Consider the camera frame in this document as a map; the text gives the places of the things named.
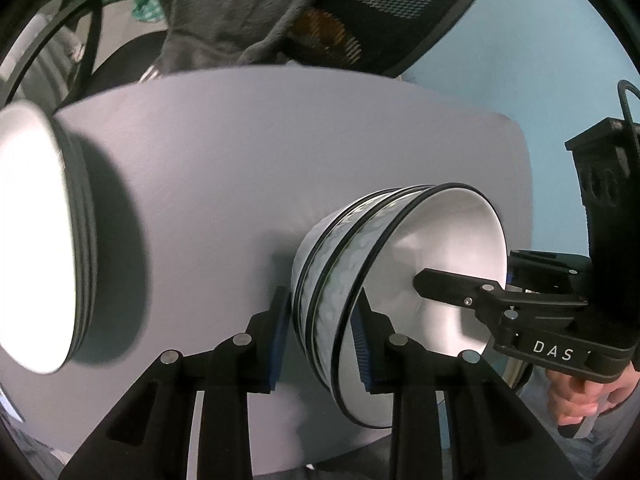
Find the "screw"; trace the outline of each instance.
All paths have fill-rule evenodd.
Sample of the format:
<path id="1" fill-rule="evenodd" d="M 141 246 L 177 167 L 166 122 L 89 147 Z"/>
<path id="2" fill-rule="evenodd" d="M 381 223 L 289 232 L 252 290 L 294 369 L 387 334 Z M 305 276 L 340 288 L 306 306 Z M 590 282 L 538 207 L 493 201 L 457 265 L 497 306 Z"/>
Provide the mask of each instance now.
<path id="1" fill-rule="evenodd" d="M 234 336 L 234 345 L 236 346 L 247 346 L 251 341 L 251 336 L 244 332 Z"/>
<path id="2" fill-rule="evenodd" d="M 470 364 L 477 364 L 480 362 L 480 354 L 475 350 L 465 350 L 462 352 L 462 358 Z"/>
<path id="3" fill-rule="evenodd" d="M 409 341 L 409 338 L 404 334 L 392 334 L 389 336 L 389 342 L 393 346 L 404 346 Z"/>
<path id="4" fill-rule="evenodd" d="M 170 365 L 172 363 L 175 363 L 178 360 L 178 357 L 180 356 L 178 355 L 178 352 L 176 352 L 175 350 L 165 350 L 160 355 L 160 362 L 163 365 Z"/>

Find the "blue wall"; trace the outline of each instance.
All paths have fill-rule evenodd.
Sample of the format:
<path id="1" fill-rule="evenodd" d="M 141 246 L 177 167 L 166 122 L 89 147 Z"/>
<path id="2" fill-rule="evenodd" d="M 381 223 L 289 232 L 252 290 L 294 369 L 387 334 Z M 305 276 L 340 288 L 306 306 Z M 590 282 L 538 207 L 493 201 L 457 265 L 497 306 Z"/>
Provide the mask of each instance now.
<path id="1" fill-rule="evenodd" d="M 616 84 L 638 72 L 587 0 L 476 0 L 407 73 L 425 88 L 500 112 L 522 128 L 533 174 L 533 242 L 587 253 L 577 177 L 563 143 L 621 117 Z M 640 103 L 630 94 L 640 121 Z"/>

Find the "gray table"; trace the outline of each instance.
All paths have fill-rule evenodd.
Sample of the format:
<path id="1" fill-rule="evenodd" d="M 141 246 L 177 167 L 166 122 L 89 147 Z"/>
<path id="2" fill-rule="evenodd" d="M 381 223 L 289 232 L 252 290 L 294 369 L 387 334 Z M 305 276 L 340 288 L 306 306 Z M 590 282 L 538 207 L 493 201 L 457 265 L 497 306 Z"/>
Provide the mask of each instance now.
<path id="1" fill-rule="evenodd" d="M 188 73 L 62 110 L 90 171 L 99 246 L 87 340 L 51 376 L 0 351 L 0 381 L 35 438 L 74 452 L 160 352 L 212 349 L 287 284 L 328 213 L 378 189 L 467 182 L 530 244 L 519 127 L 408 83 L 308 68 Z M 292 335 L 282 381 L 249 398 L 254 472 L 324 460 L 384 436 L 348 422 Z"/>

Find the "tabletop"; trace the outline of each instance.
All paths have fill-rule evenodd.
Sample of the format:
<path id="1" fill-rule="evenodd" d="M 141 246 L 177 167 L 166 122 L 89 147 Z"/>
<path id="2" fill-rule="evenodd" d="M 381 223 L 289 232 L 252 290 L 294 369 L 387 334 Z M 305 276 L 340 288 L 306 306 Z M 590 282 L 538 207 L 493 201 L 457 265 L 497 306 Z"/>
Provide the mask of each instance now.
<path id="1" fill-rule="evenodd" d="M 73 453 L 165 349 L 243 332 L 288 285 L 320 219 L 389 187 L 465 182 L 494 204 L 508 248 L 531 236 L 518 125 L 416 85 L 300 67 L 185 73 L 91 97 L 56 119 L 82 143 L 98 233 L 98 290 L 78 355 L 38 376 L 0 350 L 23 430 Z M 387 434 L 351 424 L 289 335 L 281 381 L 249 395 L 254 474 Z"/>

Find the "wall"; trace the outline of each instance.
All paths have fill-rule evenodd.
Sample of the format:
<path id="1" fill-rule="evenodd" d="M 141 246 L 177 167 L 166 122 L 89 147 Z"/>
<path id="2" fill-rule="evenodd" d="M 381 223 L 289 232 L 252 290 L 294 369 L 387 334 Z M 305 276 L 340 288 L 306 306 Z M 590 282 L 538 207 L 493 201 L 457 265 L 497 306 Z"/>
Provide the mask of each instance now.
<path id="1" fill-rule="evenodd" d="M 405 77 L 518 122 L 532 166 L 532 248 L 586 254 L 584 208 L 563 143 L 622 116 L 619 79 L 640 84 L 587 0 L 476 0 Z M 638 122 L 640 102 L 629 99 Z"/>

